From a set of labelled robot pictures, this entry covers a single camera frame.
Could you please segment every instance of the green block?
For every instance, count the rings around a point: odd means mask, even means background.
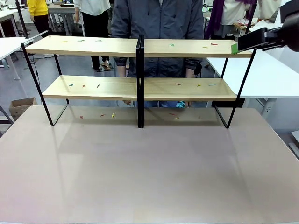
[[[238,50],[238,43],[235,43],[231,46],[231,49],[232,49],[232,54],[235,55],[235,54],[238,54],[239,53],[239,50]]]

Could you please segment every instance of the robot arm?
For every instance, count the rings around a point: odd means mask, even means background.
[[[288,46],[299,52],[299,0],[292,0],[280,7],[282,27],[261,28],[239,37],[238,50],[269,50]]]

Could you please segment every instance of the cardboard box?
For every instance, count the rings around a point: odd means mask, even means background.
[[[10,103],[9,111],[16,121],[30,106],[38,105],[35,98],[13,100]]]

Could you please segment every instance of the black pants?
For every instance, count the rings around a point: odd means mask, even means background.
[[[108,37],[108,12],[105,11],[101,15],[89,15],[82,13],[85,27],[85,35],[88,37]],[[102,61],[109,61],[109,57],[102,56]],[[93,68],[100,67],[100,59],[98,56],[92,56]]]
[[[48,15],[35,15],[34,20],[35,20],[34,25],[39,33],[42,33],[46,30],[49,31],[48,33],[42,35],[43,38],[45,36],[51,35],[52,30],[49,27]]]

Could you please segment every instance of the black metal frame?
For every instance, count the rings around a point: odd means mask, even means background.
[[[249,64],[248,64],[248,66],[247,66],[247,69],[246,69],[246,72],[245,72],[243,81],[242,81],[242,83],[241,83],[241,86],[240,86],[240,89],[239,89],[237,98],[236,98],[236,100],[235,100],[235,105],[234,105],[233,110],[232,110],[232,113],[230,114],[230,117],[229,117],[228,123],[226,123],[226,121],[225,121],[225,119],[223,118],[223,116],[221,115],[221,113],[220,113],[218,107],[217,107],[216,105],[214,106],[216,112],[218,113],[218,115],[219,115],[221,121],[223,122],[223,124],[224,124],[224,126],[225,126],[226,128],[229,128],[229,127],[230,127],[230,124],[231,124],[231,122],[232,122],[232,119],[233,119],[235,110],[236,110],[236,108],[237,108],[237,106],[238,106],[238,104],[239,104],[239,102],[240,102],[241,93],[242,93],[242,90],[243,90],[243,87],[244,87],[244,84],[245,84],[247,75],[248,75],[248,73],[249,73],[249,70],[250,70],[250,68],[251,68],[251,65],[252,65],[252,62],[253,62],[253,59],[254,59],[255,55],[256,55],[256,49],[253,50],[253,53],[252,53],[252,55],[251,55]],[[223,67],[223,71],[222,71],[221,78],[223,78],[223,76],[224,76],[224,73],[225,73],[225,69],[226,69],[226,65],[227,65],[227,63],[228,63],[228,58],[225,59],[225,63],[224,63],[224,67]]]
[[[25,56],[27,65],[28,65],[28,67],[29,67],[30,73],[31,73],[31,75],[32,75],[32,77],[33,77],[33,80],[34,80],[34,83],[35,83],[35,85],[36,85],[38,94],[39,94],[39,96],[41,97],[42,104],[43,104],[43,106],[44,106],[44,108],[45,108],[45,111],[46,111],[46,114],[47,114],[47,116],[48,116],[49,122],[50,122],[50,124],[51,124],[52,126],[54,126],[54,125],[57,123],[57,121],[59,120],[59,118],[61,117],[61,115],[63,114],[63,112],[65,111],[66,107],[68,106],[68,104],[69,104],[70,102],[69,102],[68,99],[66,99],[66,103],[67,103],[67,105],[64,106],[64,108],[63,108],[62,111],[59,113],[59,115],[57,116],[57,118],[56,118],[55,120],[52,120],[52,118],[51,118],[51,116],[50,116],[50,112],[49,112],[48,107],[47,107],[47,105],[46,105],[45,99],[44,99],[44,97],[43,97],[43,93],[42,93],[41,88],[40,88],[40,86],[39,86],[39,83],[38,83],[38,81],[37,81],[36,74],[35,74],[35,72],[34,72],[34,70],[33,70],[32,65],[31,65],[31,62],[30,62],[28,53],[27,53],[26,48],[25,48],[25,45],[24,45],[23,43],[21,43],[21,47],[22,47],[22,50],[23,50],[23,53],[24,53],[24,56]],[[62,75],[62,73],[61,73],[61,69],[60,69],[60,65],[59,65],[59,61],[58,61],[58,58],[57,58],[57,55],[54,55],[54,58],[55,58],[55,62],[56,62],[56,65],[57,65],[58,73],[59,73],[59,75]]]
[[[139,35],[136,46],[138,127],[144,128],[144,35]]]
[[[14,122],[13,120],[10,119],[9,115],[5,112],[5,110],[2,108],[2,106],[0,105],[0,111],[4,114],[4,116],[7,118],[7,120],[0,120],[0,125],[12,125]]]
[[[26,29],[26,26],[25,26],[25,23],[24,23],[24,19],[23,19],[23,16],[22,16],[22,12],[21,12],[21,7],[20,7],[19,0],[15,0],[15,5],[16,5],[17,10],[18,10],[20,22],[21,22],[22,29],[23,29],[23,32],[24,32],[24,36],[25,36],[26,39],[28,39],[29,36],[28,36],[27,29]]]
[[[254,12],[256,11],[256,7],[257,7],[257,0],[255,0],[254,3],[250,6],[249,22],[248,22],[245,34],[247,34],[249,32],[249,29],[250,29],[251,23],[252,23],[252,19],[253,19],[253,15],[254,15]]]

